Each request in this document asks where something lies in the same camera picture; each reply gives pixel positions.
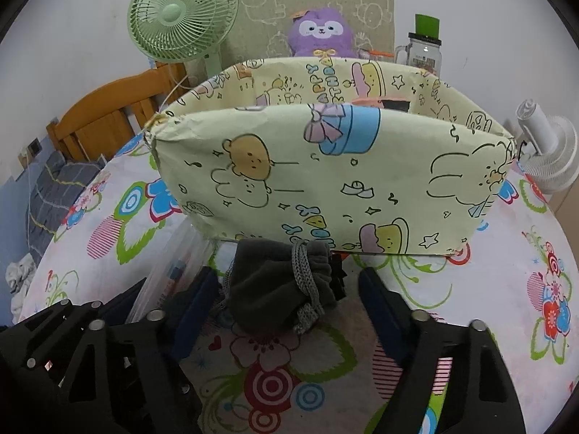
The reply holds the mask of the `grey knitted gloves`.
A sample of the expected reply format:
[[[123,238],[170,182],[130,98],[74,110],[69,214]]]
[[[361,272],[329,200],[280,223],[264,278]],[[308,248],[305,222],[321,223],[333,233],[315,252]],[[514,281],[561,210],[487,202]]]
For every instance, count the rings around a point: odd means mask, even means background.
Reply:
[[[252,336],[307,332],[346,298],[342,257],[320,241],[244,239],[228,276],[233,319]]]

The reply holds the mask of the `black plastic bag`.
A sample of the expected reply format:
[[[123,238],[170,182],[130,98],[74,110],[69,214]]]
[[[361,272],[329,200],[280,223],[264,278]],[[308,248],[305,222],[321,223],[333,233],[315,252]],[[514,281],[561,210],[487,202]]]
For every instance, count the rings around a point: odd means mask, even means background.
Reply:
[[[381,101],[384,109],[408,113],[410,102],[398,99],[384,99]]]

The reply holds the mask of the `pink packet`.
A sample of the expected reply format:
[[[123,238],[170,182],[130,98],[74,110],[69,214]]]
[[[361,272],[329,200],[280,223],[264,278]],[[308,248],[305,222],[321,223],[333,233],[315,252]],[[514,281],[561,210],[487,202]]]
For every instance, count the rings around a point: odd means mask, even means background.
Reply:
[[[380,96],[380,97],[360,97],[353,100],[351,103],[357,106],[365,106],[365,107],[375,107],[379,109],[384,109],[381,101],[384,99],[398,99],[398,100],[405,100],[401,98],[393,98],[387,96]]]

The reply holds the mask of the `floral tablecloth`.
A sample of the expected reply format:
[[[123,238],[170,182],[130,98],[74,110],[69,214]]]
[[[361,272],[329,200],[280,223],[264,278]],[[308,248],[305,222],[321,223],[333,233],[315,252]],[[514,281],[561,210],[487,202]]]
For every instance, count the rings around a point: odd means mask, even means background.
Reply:
[[[70,299],[106,302],[141,280],[183,219],[141,138],[128,141],[71,207],[22,300],[28,318]],[[229,315],[204,326],[185,368],[206,433],[369,433],[400,374],[357,291],[363,268],[442,322],[485,322],[526,429],[545,431],[578,383],[578,269],[536,184],[515,167],[451,257],[349,256],[346,298],[304,336],[259,343]]]

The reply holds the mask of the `yellow cartoon storage box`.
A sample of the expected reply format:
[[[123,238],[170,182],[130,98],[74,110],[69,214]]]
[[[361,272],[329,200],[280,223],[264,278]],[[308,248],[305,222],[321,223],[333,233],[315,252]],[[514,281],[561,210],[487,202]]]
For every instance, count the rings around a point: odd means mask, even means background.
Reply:
[[[380,96],[409,112],[351,103]],[[516,153],[502,125],[424,69],[325,54],[232,66],[144,138],[206,236],[363,254],[459,251]]]

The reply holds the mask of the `grey plaid pillow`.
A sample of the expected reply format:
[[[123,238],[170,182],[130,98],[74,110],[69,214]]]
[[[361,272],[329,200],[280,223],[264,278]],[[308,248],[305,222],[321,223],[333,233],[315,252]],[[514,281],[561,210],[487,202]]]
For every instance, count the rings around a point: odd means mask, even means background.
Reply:
[[[26,207],[26,243],[32,260],[39,264],[73,204],[106,163],[72,162],[53,152],[31,184]]]

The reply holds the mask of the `wooden bed headboard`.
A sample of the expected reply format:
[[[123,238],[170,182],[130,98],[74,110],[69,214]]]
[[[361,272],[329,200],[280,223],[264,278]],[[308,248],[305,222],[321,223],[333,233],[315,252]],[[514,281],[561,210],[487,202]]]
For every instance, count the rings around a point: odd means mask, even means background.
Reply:
[[[110,160],[162,104],[186,92],[178,86],[185,76],[183,64],[157,62],[139,75],[111,81],[77,101],[61,120],[49,123],[48,137],[69,160]]]

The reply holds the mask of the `white standing fan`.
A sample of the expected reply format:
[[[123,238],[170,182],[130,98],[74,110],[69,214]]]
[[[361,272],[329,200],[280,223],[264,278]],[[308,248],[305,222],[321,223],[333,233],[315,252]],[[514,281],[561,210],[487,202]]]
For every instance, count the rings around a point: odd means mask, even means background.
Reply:
[[[541,191],[553,195],[578,178],[578,131],[564,116],[547,116],[533,99],[515,112],[522,129],[519,159]]]

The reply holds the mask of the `cotton swab container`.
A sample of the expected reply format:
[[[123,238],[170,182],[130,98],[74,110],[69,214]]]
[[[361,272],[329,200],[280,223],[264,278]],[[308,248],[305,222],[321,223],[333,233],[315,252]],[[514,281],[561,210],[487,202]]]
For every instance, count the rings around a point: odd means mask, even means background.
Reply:
[[[362,59],[365,60],[386,61],[386,62],[393,62],[394,60],[393,53],[373,49],[360,48],[358,50],[358,54]]]

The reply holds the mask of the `glass jar green lid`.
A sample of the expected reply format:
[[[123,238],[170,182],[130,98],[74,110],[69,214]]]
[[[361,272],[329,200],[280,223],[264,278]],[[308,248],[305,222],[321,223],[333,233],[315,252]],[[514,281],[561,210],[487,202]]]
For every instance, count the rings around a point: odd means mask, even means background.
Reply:
[[[393,62],[411,66],[440,75],[441,71],[441,38],[440,20],[416,14],[414,31],[408,33],[408,42],[397,46],[393,53]]]

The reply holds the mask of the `purple plush toy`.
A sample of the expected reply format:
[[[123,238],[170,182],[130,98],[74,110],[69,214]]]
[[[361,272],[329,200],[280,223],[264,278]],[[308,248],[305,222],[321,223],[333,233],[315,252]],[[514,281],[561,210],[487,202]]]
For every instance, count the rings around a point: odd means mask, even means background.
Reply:
[[[342,14],[331,7],[306,10],[292,17],[288,45],[295,57],[317,53],[356,58],[354,34]]]

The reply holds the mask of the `green desk fan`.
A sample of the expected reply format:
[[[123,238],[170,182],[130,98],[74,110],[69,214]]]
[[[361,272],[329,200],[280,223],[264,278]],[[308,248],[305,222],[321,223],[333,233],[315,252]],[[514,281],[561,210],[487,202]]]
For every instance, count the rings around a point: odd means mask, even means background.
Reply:
[[[207,76],[222,70],[220,48],[237,19],[240,0],[131,0],[128,34],[162,63],[204,61]]]

